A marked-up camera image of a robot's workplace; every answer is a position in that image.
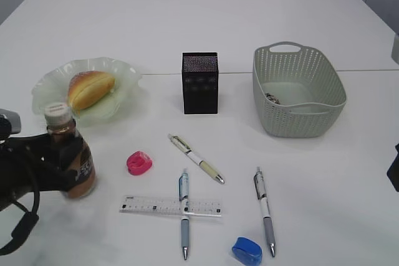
bread roll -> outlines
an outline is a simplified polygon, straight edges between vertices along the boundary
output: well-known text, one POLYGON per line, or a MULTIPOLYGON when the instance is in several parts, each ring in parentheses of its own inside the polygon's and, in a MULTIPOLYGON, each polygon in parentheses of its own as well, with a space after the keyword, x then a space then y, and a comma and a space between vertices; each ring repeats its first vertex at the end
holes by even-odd
POLYGON ((115 85, 115 77, 106 72, 88 71, 75 75, 69 83, 69 106, 79 111, 92 106, 115 85))

white table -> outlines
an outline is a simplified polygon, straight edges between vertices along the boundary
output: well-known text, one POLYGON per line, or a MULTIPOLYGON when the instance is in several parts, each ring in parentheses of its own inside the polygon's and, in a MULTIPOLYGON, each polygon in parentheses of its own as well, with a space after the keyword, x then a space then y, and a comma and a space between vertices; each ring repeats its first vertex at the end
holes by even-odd
POLYGON ((211 51, 220 72, 250 72, 255 49, 290 40, 337 70, 391 70, 393 37, 361 0, 25 0, 0 27, 0 66, 109 56, 177 74, 182 52, 211 51))
MULTIPOLYGON (((210 50, 219 52, 221 72, 250 72, 256 47, 294 40, 319 48, 340 70, 392 70, 339 72, 348 103, 324 136, 307 140, 264 132, 251 74, 221 74, 219 114, 208 116, 183 114, 180 75, 145 75, 130 111, 110 125, 81 128, 99 174, 95 191, 81 201, 42 193, 37 227, 0 264, 240 265, 230 248, 245 236, 262 246, 263 265, 396 265, 399 194, 385 174, 399 132, 392 31, 360 0, 264 0, 264 7, 257 7, 260 0, 193 1, 26 0, 0 26, 1 108, 21 114, 23 135, 44 132, 31 112, 33 85, 68 60, 103 55, 145 74, 167 74, 180 72, 182 52, 210 50), (170 132, 217 166, 226 185, 184 157, 167 140, 170 132), (125 168, 136 150, 154 160, 140 177, 125 168), (252 181, 256 166, 268 185, 274 260, 252 181), (220 221, 192 220, 187 262, 178 219, 118 212, 125 194, 177 196, 184 167, 193 199, 224 203, 220 221)), ((22 202, 30 204, 31 195, 22 202)), ((20 217, 15 207, 0 213, 1 244, 20 217)))
MULTIPOLYGON (((20 250, 0 258, 1 265, 240 265, 230 254, 238 236, 262 246, 263 265, 396 265, 399 194, 385 173, 398 142, 399 72, 341 72, 340 77, 349 99, 340 118, 320 138, 293 140, 270 137, 262 129, 251 74, 221 74, 219 114, 206 116, 183 114, 180 75, 145 75, 140 100, 128 117, 81 129, 99 174, 95 191, 81 201, 42 193, 39 224, 20 250), (226 185, 184 157, 168 141, 169 132, 184 136, 217 166, 226 185), (136 150, 154 160, 139 177, 125 167, 136 150), (256 166, 268 185, 274 260, 252 181, 256 166), (184 167, 192 199, 216 198, 224 204, 220 221, 191 221, 187 262, 181 256, 178 218, 118 212, 126 194, 177 196, 184 167)), ((29 97, 16 100, 21 110, 29 106, 29 97)), ((3 97, 1 103, 7 107, 10 101, 3 97)), ((23 198, 25 204, 30 201, 23 198)), ((0 213, 0 242, 20 216, 13 207, 0 213)))

plastic bottle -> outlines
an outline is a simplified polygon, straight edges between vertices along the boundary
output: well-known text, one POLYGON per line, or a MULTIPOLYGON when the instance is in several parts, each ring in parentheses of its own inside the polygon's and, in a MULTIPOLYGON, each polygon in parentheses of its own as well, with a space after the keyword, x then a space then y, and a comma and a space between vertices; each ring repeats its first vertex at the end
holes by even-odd
MULTIPOLYGON (((61 145, 71 138, 82 138, 76 129, 76 122, 72 117, 70 107, 62 102, 52 103, 45 107, 44 117, 47 122, 47 132, 51 136, 51 142, 61 145)), ((62 171, 76 170, 73 187, 65 195, 71 199, 86 196, 95 185, 95 170, 90 148, 83 140, 82 149, 72 160, 66 169, 62 171)))

glass plate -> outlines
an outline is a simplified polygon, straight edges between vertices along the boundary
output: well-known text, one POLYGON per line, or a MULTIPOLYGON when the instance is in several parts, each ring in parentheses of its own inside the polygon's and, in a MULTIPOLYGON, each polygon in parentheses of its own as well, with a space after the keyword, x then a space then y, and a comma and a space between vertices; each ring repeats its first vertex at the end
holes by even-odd
POLYGON ((32 89, 32 110, 43 115, 44 107, 52 102, 68 103, 69 82, 73 76, 86 71, 103 71, 115 77, 114 88, 93 106, 74 114, 80 121, 107 120, 117 112, 120 104, 132 94, 142 75, 131 65, 117 59, 73 60, 45 74, 32 89))

pen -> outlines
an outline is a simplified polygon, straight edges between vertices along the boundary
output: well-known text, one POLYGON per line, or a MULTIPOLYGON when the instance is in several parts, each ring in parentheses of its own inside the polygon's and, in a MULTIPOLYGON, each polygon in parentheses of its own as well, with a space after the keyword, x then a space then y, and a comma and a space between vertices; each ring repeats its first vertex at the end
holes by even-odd
MULTIPOLYGON (((180 209, 182 212, 188 212, 188 173, 187 169, 183 170, 179 178, 179 201, 180 209)), ((180 234, 181 234, 181 249, 183 250, 183 258, 188 258, 188 247, 190 246, 190 221, 188 215, 183 214, 180 222, 180 234)))
POLYGON ((224 184, 223 177, 215 170, 212 166, 209 165, 205 160, 202 160, 191 148, 190 146, 183 141, 179 136, 176 135, 168 135, 170 141, 179 148, 185 155, 189 157, 189 159, 193 160, 195 164, 197 164, 204 172, 206 172, 212 179, 220 184, 224 184))
POLYGON ((269 204, 267 202, 266 187, 263 180, 263 174, 261 168, 257 168, 256 174, 254 176, 255 189, 257 194, 257 199, 261 203, 261 210, 263 216, 264 232, 266 235, 266 242, 270 248, 270 253, 272 257, 276 256, 276 241, 274 240, 274 232, 272 219, 269 213, 269 204))

